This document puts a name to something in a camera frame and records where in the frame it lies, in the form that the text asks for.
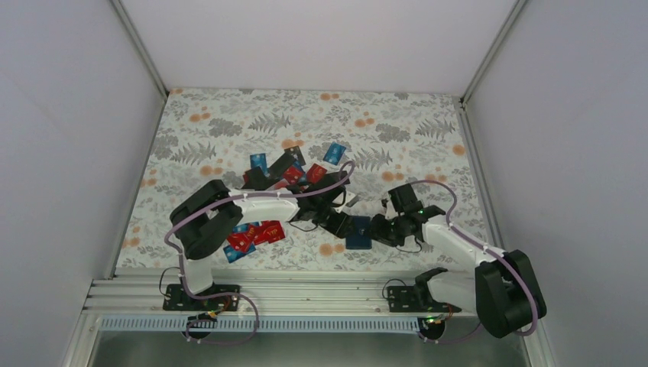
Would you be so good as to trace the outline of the dark blue card holder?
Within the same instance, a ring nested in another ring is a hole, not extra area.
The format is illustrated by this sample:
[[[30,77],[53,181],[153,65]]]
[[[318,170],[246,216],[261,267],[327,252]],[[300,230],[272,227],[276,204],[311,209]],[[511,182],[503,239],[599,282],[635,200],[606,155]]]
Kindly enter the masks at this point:
[[[371,224],[369,216],[353,216],[352,232],[345,238],[345,248],[349,251],[364,251],[372,249],[372,240],[368,234]]]

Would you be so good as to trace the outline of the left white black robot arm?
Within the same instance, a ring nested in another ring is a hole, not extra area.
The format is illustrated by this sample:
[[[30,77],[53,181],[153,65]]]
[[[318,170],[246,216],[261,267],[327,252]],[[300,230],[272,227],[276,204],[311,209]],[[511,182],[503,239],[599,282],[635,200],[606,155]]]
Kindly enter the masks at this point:
[[[233,229],[253,222],[312,222],[345,238],[353,230],[350,215],[337,210],[335,199],[346,197],[348,171],[325,174],[303,189],[234,190],[221,180],[211,180],[170,214],[167,245],[179,253],[183,300],[195,310],[212,301],[212,270],[209,257],[226,241]]]

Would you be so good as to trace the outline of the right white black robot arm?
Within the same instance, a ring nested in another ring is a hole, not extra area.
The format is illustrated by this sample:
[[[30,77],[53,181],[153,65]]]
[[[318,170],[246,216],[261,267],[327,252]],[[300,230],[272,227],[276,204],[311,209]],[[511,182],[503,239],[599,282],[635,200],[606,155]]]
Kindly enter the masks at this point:
[[[448,209],[424,206],[413,185],[406,183],[388,191],[386,212],[371,220],[368,234],[374,241],[398,248],[412,237],[442,249],[462,266],[461,271],[437,267],[417,275],[404,288],[405,297],[392,298],[391,311],[432,311],[445,305],[474,313],[478,325],[496,338],[533,334],[547,308],[529,257],[464,231],[452,220],[458,197],[453,190],[449,194]]]

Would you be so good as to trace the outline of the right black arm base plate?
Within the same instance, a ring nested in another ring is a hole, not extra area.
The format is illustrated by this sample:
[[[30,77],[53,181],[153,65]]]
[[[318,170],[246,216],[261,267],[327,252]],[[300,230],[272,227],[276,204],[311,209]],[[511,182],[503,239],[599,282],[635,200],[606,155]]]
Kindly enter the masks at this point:
[[[388,286],[383,291],[384,298],[391,313],[460,313],[460,307],[440,303],[429,295],[422,296],[413,286]]]

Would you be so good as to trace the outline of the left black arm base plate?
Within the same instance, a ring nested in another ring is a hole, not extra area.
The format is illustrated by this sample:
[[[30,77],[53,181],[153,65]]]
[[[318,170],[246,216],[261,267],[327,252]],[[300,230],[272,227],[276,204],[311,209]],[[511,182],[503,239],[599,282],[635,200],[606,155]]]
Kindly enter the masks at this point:
[[[165,290],[165,299],[162,309],[165,311],[198,311],[221,312],[236,311],[238,309],[238,296],[225,295],[209,299],[196,299],[185,292],[181,284],[168,284]]]

